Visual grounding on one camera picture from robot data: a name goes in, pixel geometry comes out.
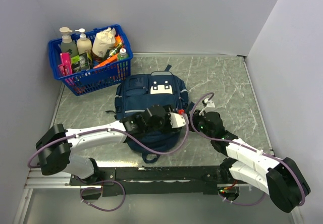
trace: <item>backpack strap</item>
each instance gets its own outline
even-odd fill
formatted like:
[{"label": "backpack strap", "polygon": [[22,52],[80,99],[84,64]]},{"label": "backpack strap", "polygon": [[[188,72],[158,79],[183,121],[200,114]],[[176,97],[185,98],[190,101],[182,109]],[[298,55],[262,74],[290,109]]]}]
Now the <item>backpack strap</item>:
[{"label": "backpack strap", "polygon": [[191,102],[188,107],[185,109],[185,113],[189,116],[190,111],[193,109],[193,106],[195,105],[195,103]]},{"label": "backpack strap", "polygon": [[155,157],[154,159],[148,160],[148,159],[147,159],[148,154],[149,154],[149,153],[143,153],[143,154],[141,155],[141,157],[142,157],[142,159],[143,159],[143,161],[144,161],[145,163],[154,163],[154,162],[157,162],[157,160],[158,160],[158,159],[159,159],[159,157],[160,157],[160,155],[156,155],[156,157]]},{"label": "backpack strap", "polygon": [[164,71],[169,71],[171,69],[172,65],[167,64],[166,68]]}]

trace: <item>pump bottle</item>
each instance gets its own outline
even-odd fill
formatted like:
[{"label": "pump bottle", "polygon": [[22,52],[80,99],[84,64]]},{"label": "pump bottle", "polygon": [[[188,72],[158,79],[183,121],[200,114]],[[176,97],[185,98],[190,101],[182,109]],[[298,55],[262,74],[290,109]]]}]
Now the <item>pump bottle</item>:
[{"label": "pump bottle", "polygon": [[62,52],[68,52],[70,55],[70,58],[73,58],[75,56],[77,56],[79,54],[78,50],[77,50],[77,46],[76,43],[74,41],[72,41],[71,39],[71,32],[73,32],[72,30],[70,30],[68,27],[62,27],[60,29],[62,36],[62,43],[61,43],[61,51]]},{"label": "pump bottle", "polygon": [[92,42],[89,38],[86,38],[86,35],[84,34],[85,29],[81,28],[81,29],[75,30],[75,31],[81,32],[80,39],[78,39],[76,42],[79,54],[87,52],[89,55],[91,55]]}]

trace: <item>lotion bottle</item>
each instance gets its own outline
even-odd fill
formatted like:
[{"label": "lotion bottle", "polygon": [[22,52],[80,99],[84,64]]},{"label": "lotion bottle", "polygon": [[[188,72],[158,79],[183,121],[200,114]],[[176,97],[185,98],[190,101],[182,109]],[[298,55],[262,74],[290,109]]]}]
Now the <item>lotion bottle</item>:
[{"label": "lotion bottle", "polygon": [[89,38],[86,38],[86,35],[84,34],[85,29],[81,28],[81,29],[75,30],[75,31],[81,32],[80,39],[78,39],[76,42],[79,54],[87,52],[89,55],[91,55],[92,42]]}]

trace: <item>blue backpack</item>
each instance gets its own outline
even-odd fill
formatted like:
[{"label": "blue backpack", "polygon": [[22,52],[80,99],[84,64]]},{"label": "blue backpack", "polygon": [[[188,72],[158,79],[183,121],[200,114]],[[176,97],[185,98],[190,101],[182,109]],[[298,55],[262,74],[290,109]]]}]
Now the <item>blue backpack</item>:
[{"label": "blue backpack", "polygon": [[[188,92],[183,80],[168,71],[170,67],[168,65],[165,71],[127,77],[117,87],[116,119],[120,120],[134,113],[145,111],[154,104],[161,106],[170,104],[176,110],[185,110],[188,106]],[[155,151],[166,152],[176,145],[179,136],[180,132],[162,134],[156,131],[139,140]],[[160,157],[157,155],[154,159],[148,160],[147,156],[150,152],[134,141],[129,141],[128,145],[132,150],[142,153],[145,163],[154,163]]]}]

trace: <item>small bottle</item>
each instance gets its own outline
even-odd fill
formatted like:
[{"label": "small bottle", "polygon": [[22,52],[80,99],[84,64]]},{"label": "small bottle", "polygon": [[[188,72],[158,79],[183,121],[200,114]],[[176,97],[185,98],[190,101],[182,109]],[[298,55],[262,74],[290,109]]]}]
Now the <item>small bottle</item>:
[{"label": "small bottle", "polygon": [[85,29],[81,28],[81,29],[75,30],[75,31],[81,32],[80,39],[78,39],[76,42],[79,54],[87,52],[89,55],[91,55],[92,42],[89,38],[86,38],[86,35],[84,34]]},{"label": "small bottle", "polygon": [[61,43],[61,51],[62,52],[68,52],[70,55],[70,58],[73,58],[75,56],[77,56],[79,54],[78,50],[77,50],[77,46],[75,41],[72,41],[71,39],[71,32],[73,32],[72,30],[70,30],[68,27],[62,27],[60,29],[62,36],[62,43]]},{"label": "small bottle", "polygon": [[121,47],[123,47],[122,42],[120,42],[115,49],[109,51],[109,56],[106,59],[109,59],[112,56],[116,55],[120,51]]},{"label": "small bottle", "polygon": [[118,54],[118,61],[120,61],[120,60],[123,60],[123,59],[126,59],[126,58],[128,58],[129,56],[128,56],[128,54],[127,54],[127,50],[125,50],[124,48],[121,48],[120,49],[120,52],[119,52],[119,54]]}]

